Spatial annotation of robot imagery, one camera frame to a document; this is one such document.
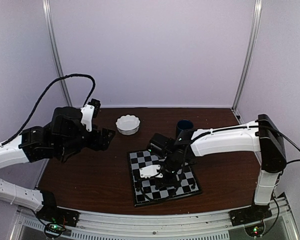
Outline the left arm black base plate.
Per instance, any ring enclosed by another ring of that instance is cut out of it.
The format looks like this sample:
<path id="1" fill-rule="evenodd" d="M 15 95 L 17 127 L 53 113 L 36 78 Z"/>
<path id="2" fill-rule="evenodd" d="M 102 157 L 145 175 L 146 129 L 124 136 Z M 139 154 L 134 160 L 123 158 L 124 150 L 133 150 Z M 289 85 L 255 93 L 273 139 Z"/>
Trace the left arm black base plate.
<path id="1" fill-rule="evenodd" d="M 76 227 L 80 213 L 75 210 L 44 205 L 36 212 L 39 219 L 63 226 Z"/>

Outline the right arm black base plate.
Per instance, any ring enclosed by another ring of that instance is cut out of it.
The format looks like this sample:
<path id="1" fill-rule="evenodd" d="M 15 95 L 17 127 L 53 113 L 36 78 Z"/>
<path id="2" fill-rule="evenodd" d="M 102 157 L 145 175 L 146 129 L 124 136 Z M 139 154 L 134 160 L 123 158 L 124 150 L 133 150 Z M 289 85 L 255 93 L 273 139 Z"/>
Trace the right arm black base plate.
<path id="1" fill-rule="evenodd" d="M 229 212 L 232 226 L 246 225 L 258 222 L 272 216 L 268 206 L 249 206 Z"/>

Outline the folding black silver chessboard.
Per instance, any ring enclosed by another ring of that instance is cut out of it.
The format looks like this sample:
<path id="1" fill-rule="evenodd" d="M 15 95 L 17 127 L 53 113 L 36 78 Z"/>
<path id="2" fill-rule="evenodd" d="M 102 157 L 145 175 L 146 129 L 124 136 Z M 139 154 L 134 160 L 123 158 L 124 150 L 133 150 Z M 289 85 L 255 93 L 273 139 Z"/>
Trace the folding black silver chessboard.
<path id="1" fill-rule="evenodd" d="M 202 188 L 192 166 L 188 163 L 176 174 L 164 179 L 159 176 L 145 178 L 141 175 L 140 169 L 151 165 L 161 166 L 164 163 L 164 159 L 148 150 L 128 152 L 127 162 L 133 202 L 136 208 L 192 197 L 202 193 Z"/>

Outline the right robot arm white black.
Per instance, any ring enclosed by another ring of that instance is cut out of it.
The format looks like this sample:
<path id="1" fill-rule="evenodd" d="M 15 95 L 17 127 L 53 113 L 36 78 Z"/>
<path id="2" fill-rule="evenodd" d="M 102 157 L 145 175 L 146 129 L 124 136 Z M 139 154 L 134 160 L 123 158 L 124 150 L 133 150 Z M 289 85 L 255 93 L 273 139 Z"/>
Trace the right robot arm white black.
<path id="1" fill-rule="evenodd" d="M 259 152 L 261 167 L 254 191 L 253 205 L 246 210 L 249 220 L 258 220 L 270 203 L 279 174 L 286 168 L 283 135 L 266 114 L 245 124 L 210 129 L 181 130 L 176 138 L 155 133 L 148 150 L 163 163 L 146 166 L 139 171 L 145 179 L 168 180 L 195 157 L 228 152 Z"/>

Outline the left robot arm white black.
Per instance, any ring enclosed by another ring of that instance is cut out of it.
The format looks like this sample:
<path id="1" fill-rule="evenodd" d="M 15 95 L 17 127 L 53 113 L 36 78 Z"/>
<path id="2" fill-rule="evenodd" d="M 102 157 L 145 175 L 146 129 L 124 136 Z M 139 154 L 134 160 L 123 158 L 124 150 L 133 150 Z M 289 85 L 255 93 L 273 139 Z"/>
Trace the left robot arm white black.
<path id="1" fill-rule="evenodd" d="M 25 129 L 10 142 L 0 143 L 0 169 L 45 159 L 64 163 L 84 148 L 107 150 L 116 132 L 99 130 L 93 124 L 98 110 L 89 104 L 82 108 L 57 107 L 47 125 Z M 0 178 L 0 200 L 35 212 L 41 210 L 51 222 L 62 218 L 55 196 L 49 191 L 24 188 Z"/>

